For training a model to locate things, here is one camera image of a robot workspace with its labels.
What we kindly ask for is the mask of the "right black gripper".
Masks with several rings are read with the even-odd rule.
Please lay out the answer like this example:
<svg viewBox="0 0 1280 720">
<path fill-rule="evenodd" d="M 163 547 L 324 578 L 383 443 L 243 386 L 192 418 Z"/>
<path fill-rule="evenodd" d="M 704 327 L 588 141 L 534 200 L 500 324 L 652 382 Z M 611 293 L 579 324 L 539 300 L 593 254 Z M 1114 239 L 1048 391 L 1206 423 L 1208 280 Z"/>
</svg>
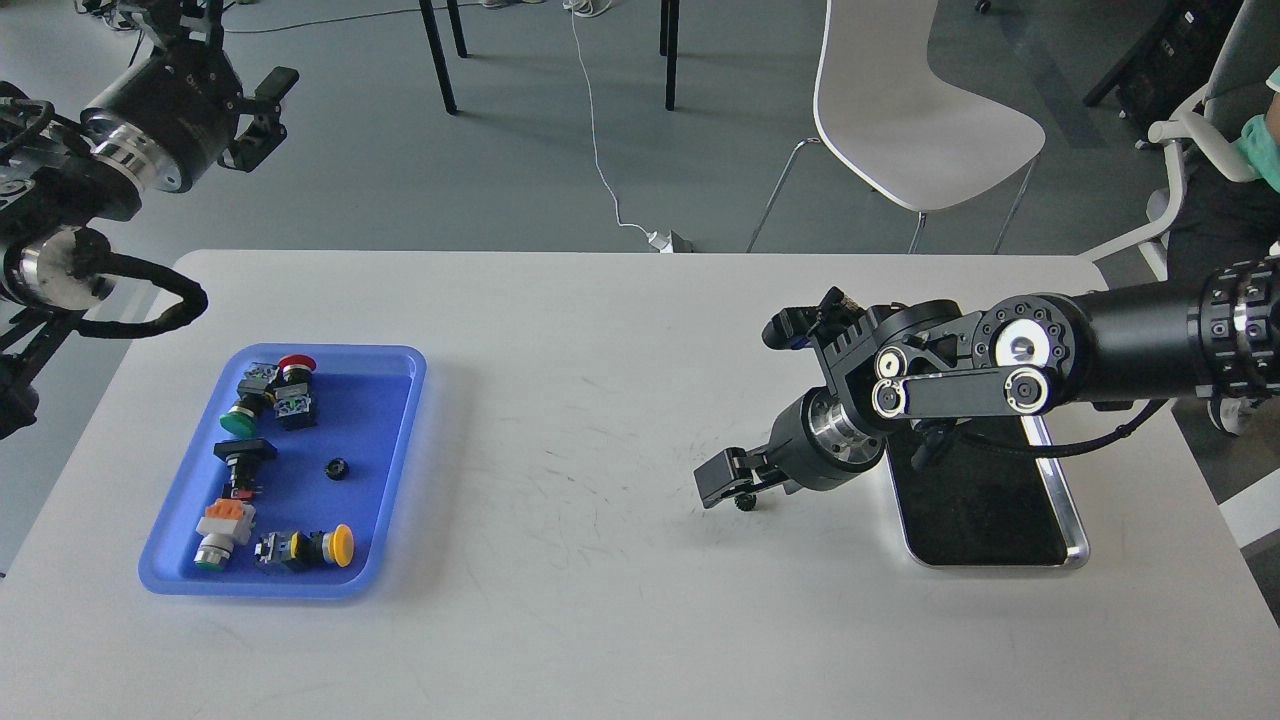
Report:
<svg viewBox="0 0 1280 720">
<path fill-rule="evenodd" d="M 728 447 L 692 477 L 701 506 L 713 509 L 727 498 L 745 501 L 777 486 L 787 493 L 833 489 L 869 471 L 884 451 L 884 441 L 854 427 L 826 387 L 813 387 L 774 419 L 765 454 Z"/>
</svg>

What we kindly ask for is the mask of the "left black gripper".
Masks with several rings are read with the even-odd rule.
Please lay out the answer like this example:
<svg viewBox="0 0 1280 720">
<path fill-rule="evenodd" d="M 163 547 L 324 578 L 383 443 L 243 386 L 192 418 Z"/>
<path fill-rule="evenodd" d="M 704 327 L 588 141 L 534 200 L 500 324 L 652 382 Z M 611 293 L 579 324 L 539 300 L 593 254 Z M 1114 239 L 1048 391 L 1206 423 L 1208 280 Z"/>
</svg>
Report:
<svg viewBox="0 0 1280 720">
<path fill-rule="evenodd" d="M 255 170 L 287 137 L 283 97 L 300 72 L 275 67 L 252 96 L 223 49 L 224 1 L 120 1 L 120 14 L 138 26 L 151 51 L 79 114 L 93 138 L 129 126 L 165 154 L 157 188 L 183 193 L 218 160 Z M 233 140 L 239 115 L 250 126 Z"/>
</svg>

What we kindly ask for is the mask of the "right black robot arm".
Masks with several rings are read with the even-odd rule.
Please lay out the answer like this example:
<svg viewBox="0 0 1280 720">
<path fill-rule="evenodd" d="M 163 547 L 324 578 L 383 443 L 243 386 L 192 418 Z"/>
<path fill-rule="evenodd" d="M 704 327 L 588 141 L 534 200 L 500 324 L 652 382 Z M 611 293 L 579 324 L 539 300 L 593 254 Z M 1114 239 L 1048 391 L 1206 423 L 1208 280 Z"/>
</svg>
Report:
<svg viewBox="0 0 1280 720">
<path fill-rule="evenodd" d="M 776 486 L 832 489 L 874 468 L 908 432 L 916 434 L 916 470 L 957 443 L 1070 457 L 1130 436 L 1170 398 L 1274 397 L 1277 259 L 1196 282 L 1024 293 L 968 314 L 946 299 L 863 307 L 832 288 L 815 306 L 780 310 L 762 338 L 774 350 L 812 348 L 826 382 L 776 418 L 765 445 L 726 448 L 695 470 L 707 509 L 732 498 L 750 510 Z M 964 428 L 982 416 L 1138 400 L 1146 406 L 1132 421 L 1073 445 L 1009 445 Z"/>
</svg>

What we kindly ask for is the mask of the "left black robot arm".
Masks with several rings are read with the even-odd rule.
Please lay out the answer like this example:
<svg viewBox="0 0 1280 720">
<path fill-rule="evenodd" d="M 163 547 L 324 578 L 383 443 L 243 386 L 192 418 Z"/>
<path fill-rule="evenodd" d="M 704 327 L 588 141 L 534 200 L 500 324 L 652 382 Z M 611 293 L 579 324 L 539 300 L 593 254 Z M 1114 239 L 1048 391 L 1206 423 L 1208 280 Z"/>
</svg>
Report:
<svg viewBox="0 0 1280 720">
<path fill-rule="evenodd" d="M 140 340 L 188 325 L 209 305 L 195 281 L 113 251 L 91 227 L 128 222 L 147 190 L 183 193 L 210 167 L 255 170 L 285 140 L 282 101 L 300 78 L 278 67 L 246 92 L 224 50 L 220 1 L 122 1 L 152 49 L 79 114 L 3 85 L 1 430 L 31 427 L 35 378 L 70 334 Z"/>
</svg>

